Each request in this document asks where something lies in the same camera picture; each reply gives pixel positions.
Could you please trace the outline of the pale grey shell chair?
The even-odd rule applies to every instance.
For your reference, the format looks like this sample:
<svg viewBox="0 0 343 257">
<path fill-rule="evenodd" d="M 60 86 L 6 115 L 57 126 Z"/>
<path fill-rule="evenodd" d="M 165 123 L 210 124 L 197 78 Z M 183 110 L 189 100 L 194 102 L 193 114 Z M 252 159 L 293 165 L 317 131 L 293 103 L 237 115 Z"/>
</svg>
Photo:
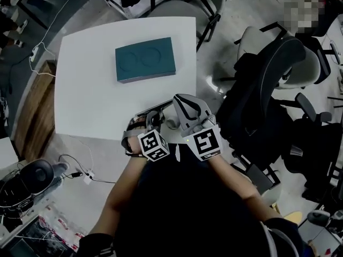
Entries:
<svg viewBox="0 0 343 257">
<path fill-rule="evenodd" d="M 291 33 L 278 22 L 261 29 L 249 26 L 242 37 L 234 42 L 235 45 L 238 45 L 237 59 L 245 53 L 258 54 L 268 44 L 290 35 Z M 318 80 L 320 75 L 319 59 L 309 48 L 304 47 L 304 51 L 305 59 L 295 63 L 282 75 L 277 89 L 304 89 Z"/>
</svg>

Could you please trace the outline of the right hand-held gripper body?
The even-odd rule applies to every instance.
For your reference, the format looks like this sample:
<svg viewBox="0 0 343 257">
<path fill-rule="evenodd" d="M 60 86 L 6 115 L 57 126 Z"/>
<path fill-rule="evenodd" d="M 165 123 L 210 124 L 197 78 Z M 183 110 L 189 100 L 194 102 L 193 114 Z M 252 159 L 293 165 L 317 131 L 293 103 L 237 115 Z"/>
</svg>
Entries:
<svg viewBox="0 0 343 257">
<path fill-rule="evenodd" d="M 192 125 L 182 132 L 182 137 L 200 161 L 206 161 L 221 154 L 220 128 L 214 115 Z"/>
</svg>

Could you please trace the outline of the black high-back office chair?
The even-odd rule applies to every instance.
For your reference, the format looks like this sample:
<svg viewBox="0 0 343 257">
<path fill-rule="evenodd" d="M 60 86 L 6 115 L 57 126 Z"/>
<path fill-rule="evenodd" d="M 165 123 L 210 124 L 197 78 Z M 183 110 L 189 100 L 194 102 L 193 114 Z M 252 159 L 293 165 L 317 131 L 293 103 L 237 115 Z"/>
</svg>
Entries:
<svg viewBox="0 0 343 257">
<path fill-rule="evenodd" d="M 259 193 L 280 183 L 270 165 L 291 145 L 293 120 L 272 93 L 282 75 L 304 59 L 304 46 L 293 36 L 272 41 L 256 55 L 245 53 L 216 113 L 221 136 Z"/>
</svg>

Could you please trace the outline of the person's dark shirt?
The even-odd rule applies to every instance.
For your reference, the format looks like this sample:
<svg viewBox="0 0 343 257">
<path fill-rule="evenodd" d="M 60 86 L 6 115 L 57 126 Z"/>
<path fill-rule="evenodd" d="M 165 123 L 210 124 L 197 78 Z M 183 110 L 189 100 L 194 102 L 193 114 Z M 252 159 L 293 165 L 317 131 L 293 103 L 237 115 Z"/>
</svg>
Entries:
<svg viewBox="0 0 343 257">
<path fill-rule="evenodd" d="M 76 257 L 303 257 L 293 222 L 257 220 L 207 161 L 171 146 L 147 160 L 115 235 L 89 233 Z"/>
</svg>

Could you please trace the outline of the teal flat box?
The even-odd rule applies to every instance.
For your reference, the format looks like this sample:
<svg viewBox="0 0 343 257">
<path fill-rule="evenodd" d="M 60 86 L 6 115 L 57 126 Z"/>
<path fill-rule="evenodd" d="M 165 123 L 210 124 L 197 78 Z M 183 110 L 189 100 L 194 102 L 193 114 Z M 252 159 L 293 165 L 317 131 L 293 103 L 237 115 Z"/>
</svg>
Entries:
<svg viewBox="0 0 343 257">
<path fill-rule="evenodd" d="M 172 39 L 164 37 L 115 50 L 116 79 L 122 84 L 176 74 Z"/>
</svg>

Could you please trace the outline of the person's left forearm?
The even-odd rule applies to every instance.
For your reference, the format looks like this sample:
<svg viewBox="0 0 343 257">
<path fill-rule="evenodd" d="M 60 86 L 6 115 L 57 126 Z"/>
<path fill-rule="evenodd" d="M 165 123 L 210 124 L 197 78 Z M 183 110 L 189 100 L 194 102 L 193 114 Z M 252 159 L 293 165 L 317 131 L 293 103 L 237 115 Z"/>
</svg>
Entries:
<svg viewBox="0 0 343 257">
<path fill-rule="evenodd" d="M 120 222 L 121 214 L 129 203 L 147 159 L 143 157 L 132 157 L 111 189 L 101 215 L 91 234 L 102 233 L 114 236 Z"/>
</svg>

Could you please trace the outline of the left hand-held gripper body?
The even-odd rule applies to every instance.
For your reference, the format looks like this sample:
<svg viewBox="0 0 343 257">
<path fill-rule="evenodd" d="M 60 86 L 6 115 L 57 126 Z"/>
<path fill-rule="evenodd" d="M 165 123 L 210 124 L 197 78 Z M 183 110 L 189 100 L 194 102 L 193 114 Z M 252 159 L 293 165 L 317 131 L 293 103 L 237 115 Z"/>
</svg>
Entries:
<svg viewBox="0 0 343 257">
<path fill-rule="evenodd" d="M 168 143 L 160 134 L 161 125 L 165 120 L 162 111 L 152 111 L 146 117 L 146 129 L 143 133 L 138 135 L 138 140 L 141 146 L 142 154 L 131 154 L 127 144 L 128 129 L 136 118 L 133 117 L 126 130 L 123 132 L 121 145 L 125 149 L 125 154 L 130 157 L 145 157 L 148 160 L 155 162 L 170 154 Z"/>
</svg>

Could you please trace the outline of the person's right forearm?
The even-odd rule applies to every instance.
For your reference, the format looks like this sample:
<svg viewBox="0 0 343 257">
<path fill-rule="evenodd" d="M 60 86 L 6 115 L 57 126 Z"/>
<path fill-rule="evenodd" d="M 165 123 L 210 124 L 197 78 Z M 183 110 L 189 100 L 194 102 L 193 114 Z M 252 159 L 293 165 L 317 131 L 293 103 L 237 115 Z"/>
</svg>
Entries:
<svg viewBox="0 0 343 257">
<path fill-rule="evenodd" d="M 221 155 L 210 158 L 208 163 L 222 182 L 241 197 L 257 220 L 265 222 L 272 218 L 283 219 L 278 212 L 263 201 L 255 186 L 234 169 Z"/>
</svg>

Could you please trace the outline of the round black device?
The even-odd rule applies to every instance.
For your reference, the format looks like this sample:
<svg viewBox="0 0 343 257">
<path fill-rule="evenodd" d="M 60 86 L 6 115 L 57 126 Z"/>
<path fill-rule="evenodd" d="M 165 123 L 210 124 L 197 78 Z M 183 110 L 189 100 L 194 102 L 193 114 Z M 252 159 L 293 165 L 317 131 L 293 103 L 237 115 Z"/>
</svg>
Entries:
<svg viewBox="0 0 343 257">
<path fill-rule="evenodd" d="M 53 166 L 44 159 L 28 163 L 19 172 L 20 178 L 31 194 L 40 194 L 54 179 Z"/>
</svg>

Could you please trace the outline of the person's left hand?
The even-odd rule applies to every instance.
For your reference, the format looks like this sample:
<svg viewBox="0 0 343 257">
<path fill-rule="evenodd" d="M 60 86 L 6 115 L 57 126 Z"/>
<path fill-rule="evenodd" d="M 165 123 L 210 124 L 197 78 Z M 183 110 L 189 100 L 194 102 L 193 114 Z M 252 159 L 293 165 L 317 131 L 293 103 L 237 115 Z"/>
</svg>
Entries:
<svg viewBox="0 0 343 257">
<path fill-rule="evenodd" d="M 138 117 L 136 120 L 130 124 L 127 136 L 127 144 L 129 147 L 129 152 L 131 154 L 142 154 L 141 146 L 138 140 L 138 135 L 143 133 L 146 129 L 146 117 Z"/>
</svg>

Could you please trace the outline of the grey padded chair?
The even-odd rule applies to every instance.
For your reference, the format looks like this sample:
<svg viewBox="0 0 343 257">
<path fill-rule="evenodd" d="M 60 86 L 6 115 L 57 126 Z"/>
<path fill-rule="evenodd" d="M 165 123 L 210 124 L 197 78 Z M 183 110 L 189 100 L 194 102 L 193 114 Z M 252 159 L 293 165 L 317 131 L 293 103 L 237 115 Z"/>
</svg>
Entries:
<svg viewBox="0 0 343 257">
<path fill-rule="evenodd" d="M 194 17 L 196 50 L 212 39 L 226 0 L 150 0 L 149 17 Z"/>
</svg>

